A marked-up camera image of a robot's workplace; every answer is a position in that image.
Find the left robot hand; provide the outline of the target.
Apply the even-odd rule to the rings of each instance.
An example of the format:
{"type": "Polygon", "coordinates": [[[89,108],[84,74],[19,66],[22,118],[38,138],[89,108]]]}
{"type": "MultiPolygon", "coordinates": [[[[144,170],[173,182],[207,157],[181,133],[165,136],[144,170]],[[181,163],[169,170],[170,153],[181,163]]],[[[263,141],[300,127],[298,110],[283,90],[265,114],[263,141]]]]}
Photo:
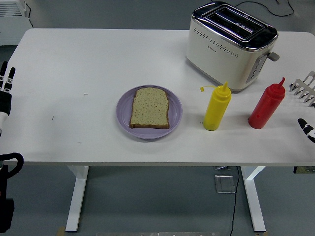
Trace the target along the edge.
{"type": "Polygon", "coordinates": [[[5,73],[7,70],[8,62],[4,61],[0,68],[0,135],[3,132],[3,124],[9,117],[12,102],[12,82],[15,75],[16,68],[12,67],[7,77],[5,73]]]}

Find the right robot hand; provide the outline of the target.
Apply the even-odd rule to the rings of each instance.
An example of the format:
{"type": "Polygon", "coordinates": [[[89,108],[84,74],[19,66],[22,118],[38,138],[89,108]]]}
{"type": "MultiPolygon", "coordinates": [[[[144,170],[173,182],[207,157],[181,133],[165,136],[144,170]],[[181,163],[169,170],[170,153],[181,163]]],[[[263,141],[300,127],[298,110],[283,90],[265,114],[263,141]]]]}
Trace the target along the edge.
{"type": "Polygon", "coordinates": [[[297,121],[302,131],[305,133],[306,137],[314,143],[315,142],[315,128],[311,126],[310,124],[308,124],[302,118],[299,118],[297,121]]]}

